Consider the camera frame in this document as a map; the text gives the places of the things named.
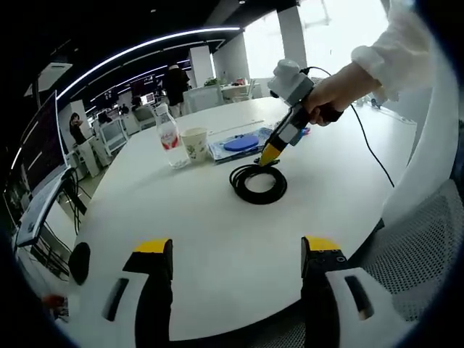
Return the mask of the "person's right hand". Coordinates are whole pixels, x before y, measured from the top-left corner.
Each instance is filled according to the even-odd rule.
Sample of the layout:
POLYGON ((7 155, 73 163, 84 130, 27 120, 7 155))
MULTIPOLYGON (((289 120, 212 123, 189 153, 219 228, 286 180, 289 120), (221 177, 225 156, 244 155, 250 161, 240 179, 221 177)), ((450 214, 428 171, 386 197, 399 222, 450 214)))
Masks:
POLYGON ((380 87, 378 80, 356 62, 351 62, 317 84, 302 105, 309 114, 310 124, 325 126, 329 121, 321 115, 320 106, 330 104, 334 110, 343 112, 352 102, 380 87))

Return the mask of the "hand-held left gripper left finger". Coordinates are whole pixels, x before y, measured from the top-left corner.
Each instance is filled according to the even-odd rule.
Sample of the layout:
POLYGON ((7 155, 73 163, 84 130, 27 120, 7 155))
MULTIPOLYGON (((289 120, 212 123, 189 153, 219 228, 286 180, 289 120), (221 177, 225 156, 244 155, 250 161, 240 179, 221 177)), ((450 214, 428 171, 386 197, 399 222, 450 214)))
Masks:
POLYGON ((126 260, 125 276, 115 280, 98 306, 109 323, 121 319, 133 326, 135 343, 168 343, 173 303, 173 240, 139 244, 126 260), (128 274, 145 275, 141 290, 130 294, 128 274))

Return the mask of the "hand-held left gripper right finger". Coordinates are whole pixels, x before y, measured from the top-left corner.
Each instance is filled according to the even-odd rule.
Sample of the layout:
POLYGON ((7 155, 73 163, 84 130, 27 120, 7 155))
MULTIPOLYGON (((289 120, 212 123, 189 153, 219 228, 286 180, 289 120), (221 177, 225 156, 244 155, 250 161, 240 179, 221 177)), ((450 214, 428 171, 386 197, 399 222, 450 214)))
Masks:
POLYGON ((338 244, 302 237, 302 290, 307 343, 394 343, 391 294, 362 268, 351 268, 338 244))

